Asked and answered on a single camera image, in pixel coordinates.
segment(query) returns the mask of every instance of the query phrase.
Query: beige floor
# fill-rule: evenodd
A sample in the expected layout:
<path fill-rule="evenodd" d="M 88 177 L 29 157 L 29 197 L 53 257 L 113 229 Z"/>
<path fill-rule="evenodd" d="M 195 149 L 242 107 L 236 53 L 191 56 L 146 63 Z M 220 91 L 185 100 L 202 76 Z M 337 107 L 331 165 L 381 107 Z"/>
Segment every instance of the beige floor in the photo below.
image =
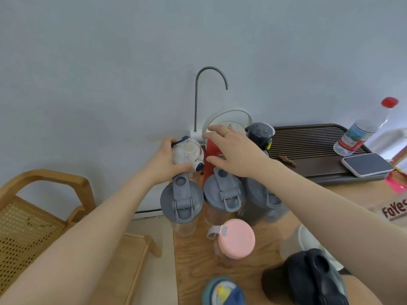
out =
<path fill-rule="evenodd" d="M 164 216 L 132 220 L 127 232 L 149 235 L 162 248 L 162 258 L 150 254 L 139 282 L 133 305 L 177 305 L 177 280 L 173 231 Z"/>

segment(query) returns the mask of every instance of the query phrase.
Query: chair armrest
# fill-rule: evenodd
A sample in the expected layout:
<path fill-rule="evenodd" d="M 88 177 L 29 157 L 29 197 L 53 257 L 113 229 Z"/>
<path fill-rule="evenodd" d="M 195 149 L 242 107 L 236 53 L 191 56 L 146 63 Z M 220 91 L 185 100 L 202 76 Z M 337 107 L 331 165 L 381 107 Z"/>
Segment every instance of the chair armrest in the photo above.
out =
<path fill-rule="evenodd" d="M 9 180 L 0 189 L 0 201 L 13 198 L 21 189 L 35 181 L 50 181 L 72 187 L 84 206 L 85 215 L 96 208 L 92 189 L 86 178 L 48 169 L 27 171 Z"/>

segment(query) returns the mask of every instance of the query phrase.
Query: phone screen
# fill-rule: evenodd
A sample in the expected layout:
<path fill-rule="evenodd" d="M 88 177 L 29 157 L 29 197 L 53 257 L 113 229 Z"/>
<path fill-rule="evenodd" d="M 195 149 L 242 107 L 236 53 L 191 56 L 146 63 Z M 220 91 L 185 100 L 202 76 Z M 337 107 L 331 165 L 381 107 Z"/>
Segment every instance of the phone screen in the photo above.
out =
<path fill-rule="evenodd" d="M 393 170 L 393 166 L 383 159 L 379 154 L 369 153 L 359 156 L 344 158 L 343 160 L 360 175 Z"/>

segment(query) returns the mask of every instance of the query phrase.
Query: gray strap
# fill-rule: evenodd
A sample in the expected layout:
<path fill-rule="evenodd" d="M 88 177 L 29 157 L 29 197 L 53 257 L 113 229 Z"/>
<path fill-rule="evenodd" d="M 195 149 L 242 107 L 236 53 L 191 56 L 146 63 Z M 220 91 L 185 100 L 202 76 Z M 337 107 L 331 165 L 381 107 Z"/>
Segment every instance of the gray strap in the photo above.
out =
<path fill-rule="evenodd" d="M 206 236 L 208 237 L 208 239 L 213 240 L 217 234 L 225 237 L 227 235 L 227 226 L 212 226 Z"/>
<path fill-rule="evenodd" d="M 240 190 L 235 186 L 233 176 L 218 167 L 215 167 L 213 171 L 215 172 L 216 181 L 221 190 L 221 199 L 225 204 L 226 210 L 228 212 L 236 212 L 240 209 L 242 202 L 240 200 Z"/>
<path fill-rule="evenodd" d="M 176 222 L 187 224 L 194 219 L 193 199 L 187 174 L 181 173 L 173 177 L 173 190 Z"/>
<path fill-rule="evenodd" d="M 267 190 L 266 197 L 267 197 L 266 200 L 267 206 L 270 209 L 277 209 L 281 205 L 280 198 L 278 198 L 275 194 L 273 194 L 269 190 Z"/>

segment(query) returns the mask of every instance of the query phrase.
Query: gray flip cap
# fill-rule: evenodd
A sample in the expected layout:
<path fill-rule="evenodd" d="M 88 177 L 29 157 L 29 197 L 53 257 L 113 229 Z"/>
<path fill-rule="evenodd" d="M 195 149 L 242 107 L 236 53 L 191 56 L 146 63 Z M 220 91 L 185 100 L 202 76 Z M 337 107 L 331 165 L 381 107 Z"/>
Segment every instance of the gray flip cap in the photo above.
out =
<path fill-rule="evenodd" d="M 205 182 L 203 193 L 207 204 L 221 211 L 236 212 L 245 200 L 245 191 L 237 177 L 215 167 Z"/>
<path fill-rule="evenodd" d="M 259 208 L 273 210 L 281 206 L 280 198 L 254 179 L 246 179 L 245 191 L 247 198 Z"/>
<path fill-rule="evenodd" d="M 173 177 L 161 193 L 161 210 L 167 219 L 177 224 L 187 224 L 196 219 L 202 211 L 204 196 L 199 185 L 188 180 L 181 173 Z"/>

